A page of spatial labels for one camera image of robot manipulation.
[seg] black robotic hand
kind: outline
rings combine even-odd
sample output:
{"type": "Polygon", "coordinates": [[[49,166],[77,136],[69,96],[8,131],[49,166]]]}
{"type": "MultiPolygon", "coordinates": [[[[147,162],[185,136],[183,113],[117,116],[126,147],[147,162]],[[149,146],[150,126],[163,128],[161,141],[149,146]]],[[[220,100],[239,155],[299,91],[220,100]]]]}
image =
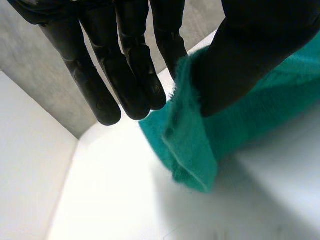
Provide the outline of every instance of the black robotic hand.
{"type": "MultiPolygon", "coordinates": [[[[141,120],[150,110],[165,106],[166,95],[144,36],[149,0],[8,1],[28,22],[40,25],[101,124],[116,124],[121,110],[89,56],[80,23],[131,119],[141,120]],[[118,32],[124,54],[118,44],[118,32]]],[[[178,58],[187,54],[179,34],[185,0],[150,2],[156,42],[174,77],[178,58]]]]}

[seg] fuzzy fabric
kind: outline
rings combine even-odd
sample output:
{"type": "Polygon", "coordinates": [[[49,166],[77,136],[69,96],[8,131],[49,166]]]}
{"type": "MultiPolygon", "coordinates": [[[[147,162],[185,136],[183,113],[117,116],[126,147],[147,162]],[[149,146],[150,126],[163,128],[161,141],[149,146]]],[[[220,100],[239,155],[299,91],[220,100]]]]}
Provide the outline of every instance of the fuzzy fabric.
{"type": "Polygon", "coordinates": [[[284,124],[320,100],[320,34],[261,79],[245,97],[203,118],[191,64],[207,48],[180,61],[175,94],[140,126],[173,179],[210,192],[218,162],[243,144],[284,124]]]}

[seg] green fleece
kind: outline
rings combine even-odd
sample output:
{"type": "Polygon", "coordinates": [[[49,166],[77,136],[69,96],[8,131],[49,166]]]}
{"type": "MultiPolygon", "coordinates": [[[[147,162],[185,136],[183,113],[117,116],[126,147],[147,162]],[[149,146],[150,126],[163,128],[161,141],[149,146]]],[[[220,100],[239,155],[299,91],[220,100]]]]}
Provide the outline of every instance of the green fleece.
{"type": "Polygon", "coordinates": [[[174,96],[165,108],[139,123],[173,179],[200,192],[213,189],[218,162],[226,155],[320,104],[320,34],[245,97],[203,118],[191,65],[206,50],[180,61],[174,96]]]}

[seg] concrete wall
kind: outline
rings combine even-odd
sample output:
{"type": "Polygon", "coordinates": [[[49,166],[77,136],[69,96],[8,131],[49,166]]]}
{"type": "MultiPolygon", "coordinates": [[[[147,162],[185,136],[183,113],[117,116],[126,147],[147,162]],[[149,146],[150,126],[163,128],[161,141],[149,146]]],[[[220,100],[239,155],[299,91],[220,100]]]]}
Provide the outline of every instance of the concrete wall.
{"type": "Polygon", "coordinates": [[[77,139],[0,71],[0,240],[43,240],[77,139]]]}
{"type": "MultiPolygon", "coordinates": [[[[60,55],[37,26],[28,24],[6,0],[0,0],[0,68],[48,113],[79,138],[96,120],[60,55]]],[[[181,35],[189,50],[212,33],[224,18],[220,0],[186,1],[181,35]]],[[[91,56],[93,50],[85,38],[91,56]]],[[[146,40],[157,72],[165,63],[156,46],[152,15],[146,40]]],[[[95,57],[92,58],[101,76],[95,57]]]]}

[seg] gray wall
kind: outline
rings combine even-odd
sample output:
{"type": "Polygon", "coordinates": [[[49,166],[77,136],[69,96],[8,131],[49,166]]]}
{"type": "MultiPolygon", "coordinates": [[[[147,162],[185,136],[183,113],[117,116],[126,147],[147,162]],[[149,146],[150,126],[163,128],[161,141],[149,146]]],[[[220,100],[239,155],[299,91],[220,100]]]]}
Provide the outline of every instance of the gray wall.
{"type": "MultiPolygon", "coordinates": [[[[187,1],[181,29],[187,50],[212,33],[223,18],[221,0],[187,1]]],[[[107,83],[87,36],[85,41],[107,83]]],[[[152,14],[147,20],[146,41],[159,73],[165,63],[153,34],[152,14]]],[[[0,52],[1,70],[75,137],[96,122],[58,52],[40,29],[27,23],[6,0],[0,0],[0,52]]]]}

